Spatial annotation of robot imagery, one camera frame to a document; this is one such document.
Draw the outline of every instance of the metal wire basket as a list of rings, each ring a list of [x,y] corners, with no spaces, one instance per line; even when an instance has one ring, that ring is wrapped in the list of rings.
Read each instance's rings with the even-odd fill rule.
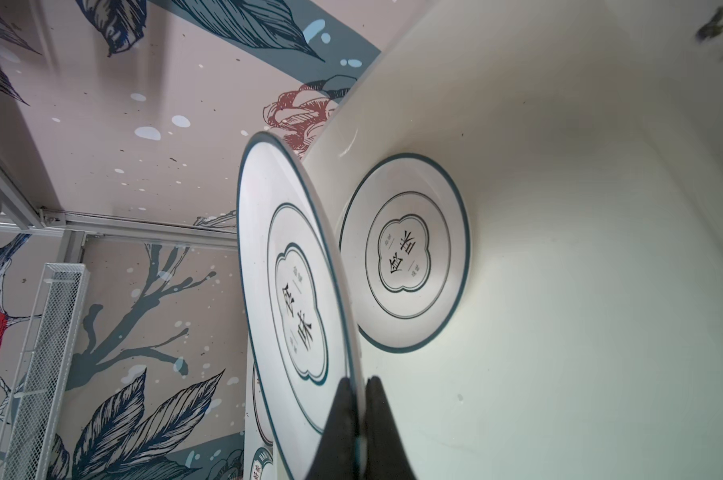
[[[1,425],[0,450],[12,418],[9,445],[0,461],[0,480],[46,477],[88,280],[83,264],[44,265],[12,382],[10,398],[19,397],[20,402],[14,415],[10,403]],[[44,311],[34,316],[43,298]]]

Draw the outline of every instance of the painted flower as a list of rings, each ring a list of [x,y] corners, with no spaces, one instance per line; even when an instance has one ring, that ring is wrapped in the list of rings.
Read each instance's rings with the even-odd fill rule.
[[[335,75],[302,84],[298,90],[284,92],[278,101],[265,107],[263,119],[271,133],[284,139],[303,158],[354,82],[356,78]]]

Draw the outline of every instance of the white plate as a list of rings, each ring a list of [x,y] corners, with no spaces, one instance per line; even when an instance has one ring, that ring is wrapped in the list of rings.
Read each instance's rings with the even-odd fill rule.
[[[364,405],[339,252],[312,198],[289,150],[254,135],[238,178],[241,285],[265,411],[292,478],[308,473],[340,379]]]
[[[265,399],[260,388],[260,375],[257,366],[252,365],[252,406],[254,407],[254,421],[257,423],[260,438],[265,445],[273,446],[273,430],[270,429],[270,421],[265,414]]]
[[[471,252],[452,179],[433,160],[399,154],[361,181],[340,231],[354,318],[378,348],[431,341],[460,301]]]

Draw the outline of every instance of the chinese characters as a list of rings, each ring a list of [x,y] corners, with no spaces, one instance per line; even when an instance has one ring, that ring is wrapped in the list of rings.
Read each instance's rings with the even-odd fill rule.
[[[388,242],[391,241],[391,234],[388,234],[388,238],[385,240],[385,244],[388,245]],[[409,255],[412,253],[412,249],[414,248],[415,244],[414,236],[412,235],[412,230],[405,230],[404,236],[401,238],[401,242],[399,243],[399,251],[404,251],[405,254]],[[391,273],[399,272],[401,271],[401,262],[404,261],[403,257],[399,256],[399,252],[394,252],[394,256],[388,260],[391,263]],[[416,272],[420,270],[420,266],[417,266],[417,269],[412,272],[412,276],[415,276]]]

